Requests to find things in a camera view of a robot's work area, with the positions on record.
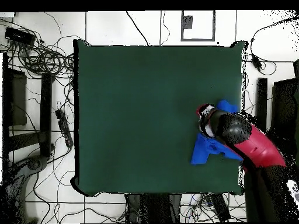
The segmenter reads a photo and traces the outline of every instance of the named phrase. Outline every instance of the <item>power strip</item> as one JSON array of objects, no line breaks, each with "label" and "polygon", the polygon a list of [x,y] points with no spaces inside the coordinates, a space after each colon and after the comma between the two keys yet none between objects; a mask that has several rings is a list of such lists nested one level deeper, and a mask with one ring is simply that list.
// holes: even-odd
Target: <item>power strip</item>
[{"label": "power strip", "polygon": [[58,125],[59,125],[59,129],[65,139],[65,144],[68,148],[73,147],[74,142],[72,140],[72,136],[71,136],[71,132],[69,131],[68,128],[68,121],[67,118],[65,117],[64,112],[59,109],[57,111],[55,111],[56,117],[59,120],[58,121]]}]

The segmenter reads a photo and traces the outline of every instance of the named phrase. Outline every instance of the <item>grout line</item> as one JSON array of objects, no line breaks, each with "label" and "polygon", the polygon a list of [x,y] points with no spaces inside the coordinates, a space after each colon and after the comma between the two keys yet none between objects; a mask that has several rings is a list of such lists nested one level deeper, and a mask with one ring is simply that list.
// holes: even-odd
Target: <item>grout line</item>
[{"label": "grout line", "polygon": [[14,129],[14,131],[35,131],[33,129]]},{"label": "grout line", "polygon": [[87,42],[87,12],[85,11],[85,41]]},{"label": "grout line", "polygon": [[238,21],[238,11],[236,10],[235,42],[237,41],[237,21]]},{"label": "grout line", "polygon": [[[44,201],[27,201],[25,200],[25,202],[31,202],[31,203],[38,203],[38,202],[41,202],[41,203],[44,203]],[[125,205],[126,203],[125,202],[48,202],[49,204],[115,204],[115,205]]]},{"label": "grout line", "polygon": [[85,219],[86,219],[86,196],[84,195],[84,223],[86,223],[85,222]]},{"label": "grout line", "polygon": [[162,11],[160,11],[160,40],[159,40],[159,46],[161,46],[161,38],[162,38]]}]

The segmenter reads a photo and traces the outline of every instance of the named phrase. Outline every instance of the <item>black cable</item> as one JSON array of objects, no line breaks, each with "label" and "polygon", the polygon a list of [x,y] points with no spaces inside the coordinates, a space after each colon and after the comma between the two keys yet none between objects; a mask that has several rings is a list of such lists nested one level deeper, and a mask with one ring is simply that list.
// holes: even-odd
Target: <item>black cable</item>
[{"label": "black cable", "polygon": [[275,22],[274,24],[268,25],[268,26],[266,26],[266,27],[262,27],[261,29],[257,30],[257,31],[255,32],[255,34],[252,36],[252,38],[251,38],[251,44],[250,44],[250,51],[251,51],[251,54],[253,54],[253,55],[256,56],[257,58],[259,58],[260,60],[264,60],[264,61],[267,61],[267,62],[273,62],[273,63],[274,63],[274,61],[270,61],[270,60],[266,60],[266,59],[263,59],[263,58],[261,58],[261,57],[258,57],[257,55],[255,55],[255,54],[252,52],[252,43],[253,43],[254,40],[255,40],[255,36],[256,36],[256,34],[257,34],[259,31],[261,31],[261,30],[263,30],[263,29],[267,29],[268,27],[272,27],[272,26],[275,26],[275,25],[277,25],[277,24],[281,24],[281,23],[284,23],[284,22],[290,22],[290,21],[294,21],[294,20],[299,20],[299,17],[291,17],[291,18],[287,18],[287,19],[284,19],[284,20],[280,20],[280,21],[278,21],[278,22]]},{"label": "black cable", "polygon": [[44,201],[44,202],[48,205],[48,207],[49,207],[49,209],[48,209],[47,213],[45,214],[43,220],[41,220],[41,222],[40,222],[40,224],[42,224],[43,221],[44,221],[44,219],[46,218],[46,216],[48,215],[48,213],[49,213],[49,211],[50,211],[50,209],[51,209],[51,205],[50,205],[46,200],[44,200],[44,199],[42,199],[40,196],[38,196],[37,193],[35,192],[36,184],[37,184],[37,181],[38,181],[38,180],[39,180],[39,173],[37,173],[37,178],[36,178],[35,184],[34,184],[34,186],[33,186],[33,192],[34,192],[35,196],[36,196],[37,198],[39,198],[39,200]]},{"label": "black cable", "polygon": [[[63,157],[63,156],[66,156],[68,153],[69,153],[69,151],[70,151],[71,149],[69,149],[64,155],[62,155],[62,156],[60,156],[60,157],[58,157],[58,158],[56,158],[56,159],[54,159],[54,160],[57,160],[57,159],[59,159],[59,158],[61,158],[61,157]],[[49,176],[52,174],[53,172],[51,172],[40,184],[38,184],[38,186],[40,186],[47,178],[49,178]],[[33,190],[31,191],[31,192],[29,192],[26,196],[25,196],[25,198],[27,198],[28,197],[28,195],[30,194],[30,193],[32,193],[33,192]]]},{"label": "black cable", "polygon": [[169,36],[171,35],[171,32],[169,31],[168,27],[165,26],[165,23],[164,23],[165,13],[166,13],[166,11],[164,11],[164,15],[163,15],[163,21],[162,21],[162,23],[163,23],[164,27],[165,27],[165,28],[167,29],[167,31],[168,31],[168,36],[167,36],[167,39],[166,39],[165,41],[162,42],[161,46],[162,46],[165,42],[168,41],[168,38],[169,38]]},{"label": "black cable", "polygon": [[[287,19],[284,19],[284,20],[280,20],[280,21],[278,21],[278,22],[276,22],[276,23],[274,23],[274,24],[271,24],[271,25],[268,25],[268,26],[266,26],[266,27],[263,27],[263,28],[261,28],[261,29],[259,29],[259,30],[257,30],[257,31],[255,32],[255,34],[254,34],[253,37],[251,38],[251,44],[250,44],[250,51],[251,51],[251,56],[252,56],[251,61],[252,61],[252,63],[254,64],[255,68],[256,68],[261,74],[263,74],[263,75],[265,75],[265,76],[273,75],[273,74],[276,72],[277,65],[276,65],[276,62],[275,62],[275,61],[271,61],[271,60],[263,59],[263,58],[261,58],[261,57],[258,57],[257,55],[255,55],[255,54],[252,52],[252,43],[253,43],[254,40],[255,40],[255,36],[256,36],[256,34],[257,34],[259,31],[263,30],[263,29],[267,29],[267,28],[272,27],[272,26],[275,26],[275,25],[277,25],[277,24],[281,24],[281,23],[289,22],[289,21],[294,21],[294,20],[298,20],[298,19],[299,19],[299,17],[291,17],[291,18],[287,18]],[[271,63],[273,63],[273,64],[275,65],[275,69],[274,69],[274,71],[273,71],[272,73],[270,73],[270,74],[263,73],[262,71],[264,71],[265,68],[262,69],[262,66],[261,66],[261,63],[260,63],[261,61],[260,61],[260,60],[262,60],[262,62],[271,62]]]},{"label": "black cable", "polygon": [[147,46],[149,46],[147,39],[144,37],[144,35],[141,33],[141,31],[139,30],[139,28],[137,27],[135,21],[133,20],[133,18],[128,14],[128,12],[126,11],[127,16],[131,19],[131,21],[133,22],[134,26],[136,27],[136,29],[138,30],[138,32],[141,34],[141,36],[143,36],[145,42],[147,43]]},{"label": "black cable", "polygon": [[58,28],[59,28],[59,32],[60,32],[60,39],[59,40],[61,40],[61,38],[62,38],[62,35],[61,35],[61,29],[60,29],[60,27],[59,27],[59,25],[58,25],[58,22],[56,21],[56,19],[53,17],[53,16],[51,16],[54,20],[55,20],[55,22],[56,22],[56,24],[57,24],[57,26],[58,26]]},{"label": "black cable", "polygon": [[80,213],[82,213],[83,211],[87,211],[87,210],[92,211],[92,212],[94,212],[95,214],[97,214],[97,215],[99,215],[99,216],[105,217],[105,218],[107,218],[108,220],[110,220],[111,222],[119,223],[119,222],[117,221],[117,219],[114,218],[114,217],[108,217],[108,216],[106,216],[106,215],[103,215],[103,214],[101,214],[101,213],[96,212],[94,209],[86,208],[85,210],[82,210],[82,211],[79,211],[79,212],[76,212],[76,213],[69,213],[69,214],[64,215],[64,216],[61,218],[61,220],[59,221],[59,224],[61,224],[61,222],[63,221],[63,219],[64,219],[66,216],[77,215],[77,214],[80,214]]}]

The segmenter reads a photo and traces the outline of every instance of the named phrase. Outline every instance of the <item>black panel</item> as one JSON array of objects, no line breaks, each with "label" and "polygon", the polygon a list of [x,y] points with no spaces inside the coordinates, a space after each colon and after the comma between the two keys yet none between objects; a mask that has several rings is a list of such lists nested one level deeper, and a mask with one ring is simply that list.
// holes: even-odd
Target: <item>black panel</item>
[{"label": "black panel", "polygon": [[7,94],[10,98],[9,126],[26,125],[26,84],[24,72],[8,68]]},{"label": "black panel", "polygon": [[267,78],[258,78],[256,112],[257,127],[266,132],[267,129]]},{"label": "black panel", "polygon": [[270,133],[277,138],[294,139],[298,110],[294,94],[297,87],[298,80],[296,79],[274,83]]},{"label": "black panel", "polygon": [[16,151],[30,145],[47,142],[47,132],[32,132],[9,137],[9,151]]},{"label": "black panel", "polygon": [[52,83],[55,77],[50,73],[41,76],[40,131],[46,133],[46,140],[40,143],[40,154],[50,157],[52,123]]}]

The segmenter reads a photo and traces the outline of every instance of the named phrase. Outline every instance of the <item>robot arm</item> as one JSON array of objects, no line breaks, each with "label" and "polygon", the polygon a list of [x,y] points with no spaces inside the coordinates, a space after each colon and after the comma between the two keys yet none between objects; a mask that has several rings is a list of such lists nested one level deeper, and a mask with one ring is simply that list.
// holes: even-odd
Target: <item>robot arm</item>
[{"label": "robot arm", "polygon": [[197,109],[199,130],[240,155],[245,171],[248,221],[299,221],[297,171],[286,166],[273,142],[241,114],[211,104]]}]

